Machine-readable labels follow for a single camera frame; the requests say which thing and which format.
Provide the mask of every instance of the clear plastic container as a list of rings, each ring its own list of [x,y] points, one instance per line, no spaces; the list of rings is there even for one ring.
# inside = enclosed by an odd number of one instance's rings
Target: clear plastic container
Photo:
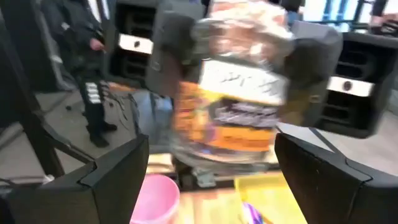
[[[214,1],[192,36],[202,63],[180,82],[172,153],[217,174],[266,170],[287,89],[277,71],[292,49],[285,11],[264,1]]]

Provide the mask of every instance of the product label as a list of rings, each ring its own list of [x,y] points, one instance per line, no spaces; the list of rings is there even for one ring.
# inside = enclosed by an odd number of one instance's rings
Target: product label
[[[199,83],[180,83],[175,129],[191,141],[212,147],[268,151],[285,84],[258,68],[204,62]]]

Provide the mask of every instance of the black shoe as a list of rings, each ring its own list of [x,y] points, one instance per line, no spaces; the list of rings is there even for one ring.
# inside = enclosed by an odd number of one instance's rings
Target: black shoe
[[[98,148],[109,146],[109,142],[100,134],[90,134],[90,141]]]
[[[104,122],[102,127],[101,127],[101,131],[108,133],[108,132],[113,132],[113,131],[117,131],[118,127],[115,124],[109,124],[107,122]]]

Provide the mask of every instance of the yellow tray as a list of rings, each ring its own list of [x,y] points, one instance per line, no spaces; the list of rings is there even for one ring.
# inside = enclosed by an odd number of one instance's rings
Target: yellow tray
[[[237,177],[235,188],[241,202],[254,206],[267,224],[307,223],[281,173]]]

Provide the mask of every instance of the pink bowl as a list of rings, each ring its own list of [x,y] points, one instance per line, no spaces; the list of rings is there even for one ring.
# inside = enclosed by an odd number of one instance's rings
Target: pink bowl
[[[179,203],[180,191],[172,179],[158,174],[146,175],[130,224],[170,223]]]

